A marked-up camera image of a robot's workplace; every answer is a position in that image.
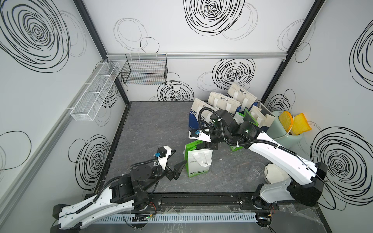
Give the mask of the green white bag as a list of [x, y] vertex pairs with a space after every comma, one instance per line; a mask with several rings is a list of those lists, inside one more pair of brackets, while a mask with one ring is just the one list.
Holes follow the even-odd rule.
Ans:
[[188, 177], [207, 173], [212, 164], [212, 149], [207, 149], [205, 142], [196, 140], [185, 146], [184, 159]]
[[238, 123], [238, 125], [241, 125], [244, 122], [250, 122], [254, 126], [258, 126], [257, 121], [252, 117], [247, 109], [244, 110], [243, 114], [240, 112], [236, 112], [233, 116], [233, 119]]

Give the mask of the blue beige takeout bag front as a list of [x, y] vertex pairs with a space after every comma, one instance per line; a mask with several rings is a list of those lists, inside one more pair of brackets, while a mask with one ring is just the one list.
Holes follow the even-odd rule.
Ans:
[[257, 122], [259, 128], [270, 128], [275, 120], [273, 113], [260, 102], [254, 102], [249, 110], [249, 113]]

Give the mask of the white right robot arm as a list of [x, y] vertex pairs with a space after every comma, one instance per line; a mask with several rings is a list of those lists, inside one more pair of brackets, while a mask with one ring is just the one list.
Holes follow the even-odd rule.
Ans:
[[200, 136], [208, 136], [211, 142], [249, 149], [288, 174], [284, 181], [257, 187], [252, 195], [252, 203], [257, 209], [265, 209], [277, 201], [294, 200], [306, 206], [318, 203], [328, 171], [326, 164], [298, 156], [250, 122], [238, 124], [226, 110], [203, 107], [198, 111], [197, 120]]

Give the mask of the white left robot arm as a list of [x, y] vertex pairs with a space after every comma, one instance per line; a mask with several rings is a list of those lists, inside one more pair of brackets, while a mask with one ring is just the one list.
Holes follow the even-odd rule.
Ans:
[[54, 206], [55, 222], [50, 232], [78, 233], [108, 216], [155, 206], [148, 189], [164, 177], [177, 180], [187, 164], [183, 160], [170, 168], [168, 160], [175, 152], [168, 146], [160, 147], [152, 159], [132, 164], [129, 173], [110, 179], [90, 198], [72, 205]]

